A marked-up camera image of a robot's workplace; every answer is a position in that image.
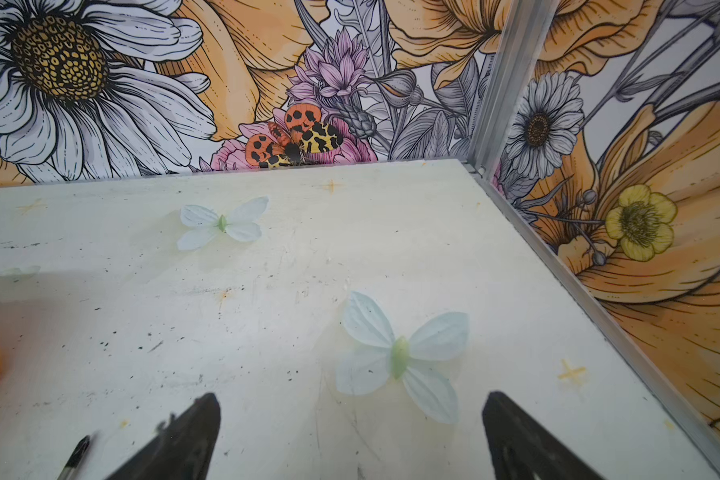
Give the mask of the black orange handled screwdriver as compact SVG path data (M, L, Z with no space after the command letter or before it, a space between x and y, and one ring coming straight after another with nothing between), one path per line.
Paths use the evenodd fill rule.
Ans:
M61 472L57 476L57 480L70 480L73 478L90 448L91 440L91 435L86 435L79 440Z

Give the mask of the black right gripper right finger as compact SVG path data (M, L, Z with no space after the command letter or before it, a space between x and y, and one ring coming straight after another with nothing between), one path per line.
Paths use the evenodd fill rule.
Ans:
M497 479L602 479L501 391L489 393L482 421Z

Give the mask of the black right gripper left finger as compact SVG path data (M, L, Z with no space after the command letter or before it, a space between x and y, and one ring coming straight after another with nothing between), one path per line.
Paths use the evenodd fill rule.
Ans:
M108 476L111 480L187 479L208 475L221 426L214 393L197 398L181 415L158 425L156 436Z

